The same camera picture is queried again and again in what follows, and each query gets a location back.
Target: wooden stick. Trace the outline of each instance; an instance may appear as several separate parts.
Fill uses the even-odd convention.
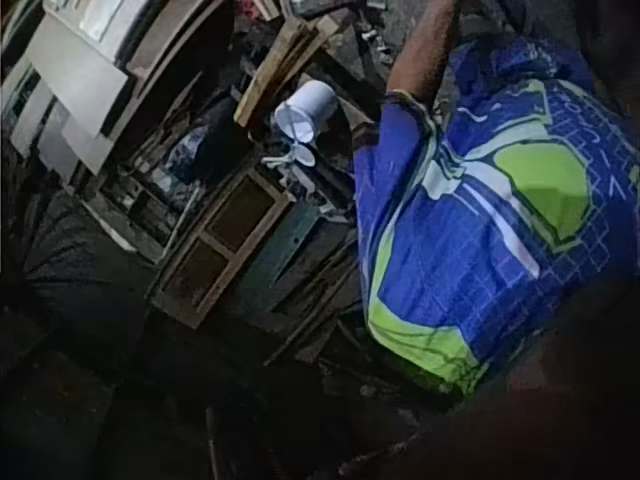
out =
[[[307,48],[302,52],[300,57],[296,60],[296,62],[289,68],[289,71],[284,76],[284,79],[278,85],[276,89],[276,94],[287,84],[289,81],[307,64],[314,53],[316,53],[322,45],[333,36],[340,25],[336,22],[330,15],[325,15],[322,17],[318,24],[316,25],[317,34],[315,38],[309,43]]]
[[[280,10],[282,10],[284,18],[293,16],[293,7],[291,6],[291,0],[280,0]]]
[[[216,447],[215,431],[217,427],[217,421],[213,408],[207,408],[207,437],[209,446],[209,461],[211,462],[211,473],[213,474],[213,480],[222,480],[220,473],[220,459],[218,458],[218,448]]]
[[[358,266],[358,260],[354,259],[349,267],[345,270],[345,272],[340,276],[340,278],[327,290],[327,292],[322,296],[320,302],[316,305],[316,307],[312,310],[309,316],[298,325],[298,327],[294,330],[294,332],[289,335],[289,337],[284,341],[280,347],[273,352],[273,354],[264,362],[264,366],[268,367],[273,362],[275,362],[282,353],[296,341],[296,339],[305,331],[305,329],[311,325],[319,315],[322,314],[324,309],[327,307],[329,302],[336,296],[338,291],[342,288],[344,282],[347,281],[351,272],[353,272]]]
[[[304,20],[289,17],[285,21],[271,50],[267,54],[267,58],[258,68],[255,77],[253,77],[249,88],[242,96],[242,100],[236,109],[233,119],[238,125],[246,127],[249,124],[273,77],[278,73],[291,48],[296,45],[305,30],[306,23]]]

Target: wooden door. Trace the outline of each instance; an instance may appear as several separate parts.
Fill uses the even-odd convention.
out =
[[[161,274],[153,304],[198,328],[288,205],[255,169],[236,175]]]

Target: wooden plank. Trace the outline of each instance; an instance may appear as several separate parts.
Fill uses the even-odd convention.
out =
[[[211,0],[171,0],[158,14],[149,31],[127,64],[127,70],[141,79],[136,92],[141,92],[180,33],[194,20],[194,15]]]
[[[298,73],[302,68],[307,64],[311,57],[322,47],[322,45],[333,36],[340,25],[337,21],[335,21],[330,15],[325,15],[322,17],[317,25],[316,25],[316,36],[311,40],[309,45],[305,48],[305,50],[300,54],[300,56],[295,59],[293,65],[288,69],[287,73],[282,80],[282,83],[278,86],[276,93],[282,89],[287,83],[291,81],[291,79]]]
[[[100,133],[127,76],[51,15],[45,15],[27,57],[83,128]]]
[[[53,102],[53,92],[43,80],[38,82],[11,134],[11,143],[23,157],[28,157],[31,144],[40,131],[40,124]]]
[[[265,215],[260,224],[244,243],[241,251],[235,256],[232,262],[229,262],[225,271],[220,275],[215,285],[205,296],[205,300],[198,307],[199,319],[197,321],[197,326],[204,321],[207,313],[209,313],[215,303],[220,299],[220,296],[238,275],[246,261],[253,254],[254,250],[258,247],[260,242],[262,242],[267,233],[269,233],[278,219],[284,214],[284,212],[286,212],[289,205],[290,202],[287,196],[281,195],[281,198],[275,203],[271,210],[269,210],[267,215]]]
[[[293,7],[291,6],[291,0],[280,0],[280,10],[284,18],[293,16]]]
[[[71,182],[73,172],[78,166],[78,157],[62,136],[62,129],[68,118],[67,109],[60,102],[56,102],[38,142],[40,160],[49,170],[60,175],[64,184]]]
[[[27,58],[26,55],[20,57],[18,63],[16,63],[11,72],[2,83],[2,98],[0,101],[2,102],[2,107],[0,108],[0,112],[4,113],[5,107],[13,103],[14,94],[20,90],[20,87],[23,84],[25,78],[29,75],[31,71],[31,62]]]
[[[300,40],[300,36],[305,30],[306,23],[303,20],[289,17],[285,21],[271,50],[267,54],[267,58],[258,68],[256,76],[253,77],[249,88],[242,96],[234,115],[234,120],[238,125],[246,127],[249,124],[256,108],[263,101],[263,96],[268,90],[273,77],[278,74],[283,61],[297,41]]]
[[[113,149],[113,142],[101,133],[92,136],[73,117],[65,122],[62,136],[89,171],[98,175]]]
[[[220,255],[222,255],[227,260],[231,260],[234,257],[234,253],[225,247],[222,243],[220,243],[216,238],[207,233],[206,231],[200,232],[200,239],[209,245],[211,248],[216,250]]]
[[[198,16],[198,18],[196,18],[191,24],[189,24],[184,34],[182,34],[180,36],[180,39],[171,47],[171,51],[163,57],[162,63],[154,69],[152,76],[144,84],[143,91],[140,92],[137,98],[132,100],[129,105],[127,105],[127,108],[120,116],[111,134],[109,135],[109,139],[111,141],[115,143],[120,138],[122,133],[127,129],[129,123],[138,114],[141,106],[145,104],[145,100],[147,100],[147,97],[149,97],[154,91],[155,86],[160,83],[164,72],[172,65],[174,61],[177,61],[184,45],[189,42],[191,37],[199,32],[200,28],[207,22],[207,20],[212,17],[212,15],[215,14],[215,12],[224,3],[224,0],[213,0],[211,5],[207,6],[206,9]]]
[[[178,253],[167,264],[167,267],[164,269],[157,283],[157,288],[154,288],[150,293],[151,300],[154,305],[191,328],[198,328],[198,326],[204,321],[211,308],[237,277],[238,273],[253,254],[255,249],[260,245],[264,237],[269,233],[271,228],[290,205],[289,199],[286,195],[281,194],[276,190],[274,204],[261,218],[255,228],[252,229],[251,234],[246,238],[246,240],[244,240],[241,248],[237,252],[232,252],[226,247],[220,245],[220,242],[213,238],[206,229],[218,212],[220,212],[224,207],[226,202],[232,198],[236,189],[248,177],[254,180],[255,178],[260,177],[260,175],[253,169],[242,170],[226,187],[222,189],[220,195],[218,195],[214,203],[209,208],[209,211],[198,221],[198,224],[193,229],[189,239],[181,246]],[[204,295],[202,292],[198,292],[197,297],[193,297],[199,300],[198,304],[194,306],[192,303],[193,298],[190,302],[186,302],[184,299],[176,298],[168,289],[172,288],[171,286],[173,285],[175,290],[175,279],[181,275],[180,272],[192,255],[194,248],[198,244],[202,245],[203,243],[212,247],[212,250],[221,255],[221,257],[228,259],[228,264],[221,273],[216,274],[215,281],[207,291],[204,292]]]
[[[151,0],[73,0],[57,8],[44,0],[45,11],[60,20],[113,63],[123,42]]]
[[[253,0],[253,4],[267,22],[280,16],[280,10],[278,10],[273,0]]]

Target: white cup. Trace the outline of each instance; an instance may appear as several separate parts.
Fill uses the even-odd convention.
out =
[[[287,137],[311,143],[336,108],[336,92],[326,83],[310,80],[276,108],[275,121]]]

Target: blue shirt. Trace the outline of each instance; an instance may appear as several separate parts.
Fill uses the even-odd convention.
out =
[[[356,201],[370,332],[469,392],[570,292],[638,274],[640,155],[578,53],[492,38],[450,66],[446,131],[390,94]]]

